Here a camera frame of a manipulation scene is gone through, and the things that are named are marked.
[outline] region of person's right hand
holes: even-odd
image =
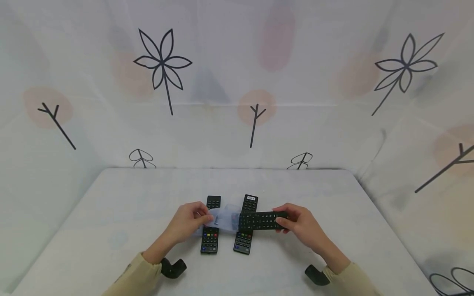
[[[332,244],[313,214],[307,208],[286,203],[283,206],[274,208],[273,211],[287,212],[289,219],[276,218],[278,224],[287,228],[283,230],[283,233],[293,231],[296,237],[315,253],[321,254]]]

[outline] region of beige sleeve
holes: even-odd
[[[152,265],[139,253],[102,296],[145,296],[155,288],[160,275],[161,264]]]
[[[353,262],[340,274],[335,274],[327,266],[323,273],[340,296],[382,296],[365,272]]]

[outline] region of white table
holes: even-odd
[[[13,295],[100,295],[153,242],[183,203],[221,195],[222,206],[259,196],[258,210],[284,202],[306,206],[328,236],[389,296],[436,295],[382,215],[346,170],[107,169],[97,178]],[[200,238],[176,246],[187,270],[162,277],[164,295],[332,295],[304,275],[324,262],[294,235],[255,231],[249,256],[221,233],[217,255]]]

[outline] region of white backdrop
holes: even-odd
[[[102,169],[134,164],[348,169],[426,275],[472,270],[474,152],[414,191],[474,145],[473,12],[470,0],[0,0],[0,291]],[[375,65],[387,59],[405,64]]]

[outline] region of black line drawing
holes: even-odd
[[[296,161],[296,162],[293,162],[293,160],[295,160],[295,158],[298,158],[300,156],[303,157],[301,158],[300,161]],[[310,159],[308,159],[307,161],[305,160],[306,159],[306,155],[309,155],[310,156]],[[313,158],[313,154],[309,153],[309,152],[305,152],[305,153],[301,153],[300,155],[296,155],[295,157],[292,158],[291,160],[291,163],[293,163],[291,166],[289,166],[287,169],[291,168],[291,167],[294,167],[295,165],[297,165],[298,167],[296,168],[297,170],[300,169],[301,165],[304,164],[306,166],[305,169],[308,168],[308,162],[310,162],[310,160]]]
[[[137,152],[139,156],[137,159],[132,159],[132,154],[133,152]],[[149,159],[143,157],[143,154],[146,154],[148,156],[150,156]],[[151,156],[149,153],[141,150],[141,149],[135,149],[134,151],[130,152],[130,154],[128,155],[128,159],[130,159],[131,161],[135,161],[135,164],[133,165],[133,167],[135,167],[137,165],[137,163],[141,162],[143,164],[143,168],[144,169],[148,169],[146,167],[146,163],[145,162],[148,162],[149,164],[153,165],[156,169],[156,166],[154,164],[151,163],[151,161],[153,160],[153,156]]]
[[[257,123],[257,118],[259,118],[260,115],[262,115],[266,111],[266,109],[264,109],[262,112],[260,112],[258,114],[258,104],[255,105],[255,108],[254,108],[254,106],[250,106],[250,108],[253,110],[253,112],[255,114],[255,116],[254,116],[254,127],[252,127],[252,138],[250,139],[250,148],[252,148],[252,144],[254,143],[255,125]]]
[[[180,90],[183,90],[181,78],[174,69],[186,68],[187,66],[191,65],[192,62],[182,56],[171,56],[171,53],[173,52],[174,48],[173,29],[170,29],[168,32],[166,32],[166,34],[161,39],[160,49],[158,49],[156,44],[147,34],[145,34],[140,29],[138,29],[138,31],[140,32],[140,38],[142,39],[143,46],[150,55],[143,55],[134,60],[133,62],[142,67],[154,69],[152,76],[153,89],[157,89],[163,83],[164,80],[166,94],[168,95],[168,104],[170,105],[171,115],[173,115],[173,107],[171,106],[168,81]],[[163,44],[165,43],[165,41],[167,41],[167,37],[169,37],[168,39],[170,41],[168,42],[171,42],[171,46],[170,48],[163,48]],[[164,49],[169,50],[168,54],[164,54]]]
[[[456,270],[461,270],[461,271],[464,271],[464,272],[467,272],[467,273],[470,273],[471,275],[474,276],[474,272],[468,270],[468,269],[465,269],[465,268],[462,268],[462,267],[453,267],[451,269],[451,277],[453,279],[450,279],[442,274],[439,274],[439,273],[432,273],[429,275],[428,279],[429,279],[429,282],[431,283],[431,285],[433,286],[433,288],[436,290],[436,292],[441,295],[441,296],[474,296],[474,290],[471,290],[470,288],[466,287],[465,285],[461,284],[461,282],[459,282],[457,279],[456,279],[456,276],[454,276],[454,272]],[[464,290],[464,292],[461,292],[461,293],[458,293],[458,294],[454,294],[454,295],[450,295],[450,294],[446,294],[445,292],[441,291],[434,283],[433,283],[433,277],[434,276],[437,276],[437,277],[441,277],[441,278],[444,278],[445,280],[451,282],[452,284],[454,284],[455,286],[458,286],[459,288],[461,288],[462,290]]]
[[[69,139],[69,137],[66,135],[66,132],[63,130],[63,128],[61,127],[61,125],[59,124],[59,122],[56,120],[56,115],[58,114],[59,105],[56,105],[54,114],[51,113],[51,111],[49,110],[48,106],[46,106],[45,103],[41,103],[41,105],[43,105],[44,109],[38,108],[38,111],[45,112],[45,113],[49,114],[49,116],[51,117],[51,119],[52,119],[52,120],[56,123],[56,125],[58,126],[59,130],[61,131],[61,133],[63,133],[63,135],[66,137],[66,139],[67,139],[67,141],[69,142],[69,144],[71,144],[71,146],[73,147],[73,149],[76,150],[76,146],[74,146],[74,144],[71,142],[71,139]]]
[[[377,84],[374,91],[382,90],[389,86],[390,90],[387,92],[379,106],[372,113],[372,116],[378,111],[380,106],[388,98],[392,90],[398,84],[400,90],[405,93],[413,79],[413,72],[426,72],[438,67],[438,64],[431,60],[422,60],[431,50],[438,44],[444,33],[439,34],[433,39],[426,42],[422,47],[416,50],[416,42],[413,35],[410,33],[403,43],[401,48],[400,59],[388,59],[376,62],[375,65],[382,71],[391,72],[382,81]]]
[[[474,145],[469,147],[466,151],[464,151],[464,147],[462,143],[459,143],[459,156],[454,158],[452,162],[450,162],[447,166],[445,166],[442,170],[440,170],[436,175],[434,175],[431,179],[425,182],[425,184],[421,185],[418,189],[415,190],[415,193],[420,192],[423,188],[425,188],[429,183],[433,182],[437,177],[441,176],[445,171],[450,169],[455,164],[461,163],[474,163],[474,160],[463,161],[462,159],[468,155],[472,150],[474,150]]]

